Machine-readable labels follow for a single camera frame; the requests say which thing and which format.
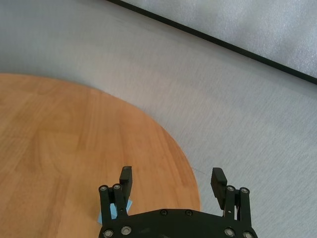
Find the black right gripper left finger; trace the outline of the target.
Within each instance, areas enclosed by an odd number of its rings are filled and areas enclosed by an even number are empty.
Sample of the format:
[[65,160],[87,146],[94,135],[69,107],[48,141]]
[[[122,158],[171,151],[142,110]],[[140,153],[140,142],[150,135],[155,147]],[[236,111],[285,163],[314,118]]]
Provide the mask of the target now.
[[102,225],[116,218],[127,216],[128,209],[132,204],[129,202],[132,183],[132,167],[124,166],[120,174],[119,183],[111,187],[107,185],[99,187],[101,205],[99,222]]

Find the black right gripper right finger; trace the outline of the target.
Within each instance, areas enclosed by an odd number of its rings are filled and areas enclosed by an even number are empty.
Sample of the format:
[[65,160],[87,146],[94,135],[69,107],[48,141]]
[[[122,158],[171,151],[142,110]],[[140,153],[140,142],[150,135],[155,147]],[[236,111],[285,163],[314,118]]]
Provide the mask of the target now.
[[211,187],[223,217],[237,221],[251,222],[250,191],[246,187],[236,189],[227,184],[226,176],[221,168],[213,168],[211,173]]

